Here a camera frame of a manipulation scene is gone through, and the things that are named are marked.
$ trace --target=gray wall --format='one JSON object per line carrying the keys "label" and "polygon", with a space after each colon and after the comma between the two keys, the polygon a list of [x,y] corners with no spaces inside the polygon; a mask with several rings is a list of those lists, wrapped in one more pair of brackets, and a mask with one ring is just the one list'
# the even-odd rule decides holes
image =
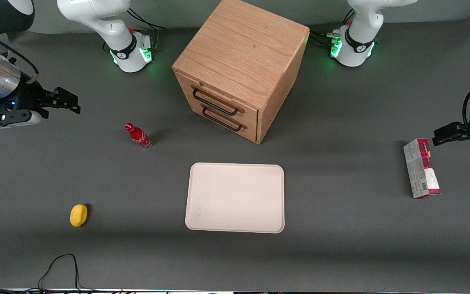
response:
{"label": "gray wall", "polygon": [[[302,24],[342,20],[349,11],[345,0],[245,0]],[[219,0],[132,0],[132,8],[148,22],[168,28],[200,27]],[[90,29],[65,19],[56,0],[36,0],[31,31],[41,33],[85,32]],[[470,0],[420,0],[416,4],[385,9],[386,22],[437,22],[470,17]],[[126,13],[128,26],[142,28]]]}

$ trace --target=green led light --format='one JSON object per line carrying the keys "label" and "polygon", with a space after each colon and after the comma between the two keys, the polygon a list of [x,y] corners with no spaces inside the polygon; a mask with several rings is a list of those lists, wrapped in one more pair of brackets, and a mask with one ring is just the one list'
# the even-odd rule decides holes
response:
{"label": "green led light", "polygon": [[338,54],[340,53],[340,49],[342,48],[342,41],[338,41],[336,44],[333,45],[331,48],[331,55],[333,57],[337,57]]}
{"label": "green led light", "polygon": [[117,65],[117,60],[115,60],[115,56],[113,55],[112,50],[110,50],[110,55],[112,55],[113,63]]}
{"label": "green led light", "polygon": [[369,53],[367,54],[367,57],[371,56],[371,52],[373,52],[373,47],[375,46],[375,42],[371,44],[371,49],[369,49]]}
{"label": "green led light", "polygon": [[139,52],[146,63],[151,61],[151,50],[139,48]]}

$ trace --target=silver metal cylinder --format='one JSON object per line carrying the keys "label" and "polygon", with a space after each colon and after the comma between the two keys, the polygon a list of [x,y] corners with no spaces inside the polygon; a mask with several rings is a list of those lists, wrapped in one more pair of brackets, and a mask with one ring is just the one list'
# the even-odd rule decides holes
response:
{"label": "silver metal cylinder", "polygon": [[0,97],[5,97],[17,88],[21,71],[0,55]]}

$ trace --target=drawer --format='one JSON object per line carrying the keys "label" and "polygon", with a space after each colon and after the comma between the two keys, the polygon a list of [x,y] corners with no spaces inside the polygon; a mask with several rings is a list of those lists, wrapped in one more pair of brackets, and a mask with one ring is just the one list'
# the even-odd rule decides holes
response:
{"label": "drawer", "polygon": [[212,90],[204,89],[199,82],[179,73],[176,76],[195,113],[248,140],[256,141],[257,110],[214,94]]}

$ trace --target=bottle cap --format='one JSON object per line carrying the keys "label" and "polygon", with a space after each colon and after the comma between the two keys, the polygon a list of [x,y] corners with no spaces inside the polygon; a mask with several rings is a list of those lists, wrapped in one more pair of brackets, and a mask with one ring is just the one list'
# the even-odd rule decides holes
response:
{"label": "bottle cap", "polygon": [[134,127],[133,124],[127,122],[127,123],[124,125],[124,128],[125,128],[128,132],[131,132],[131,131],[134,130],[135,127]]}

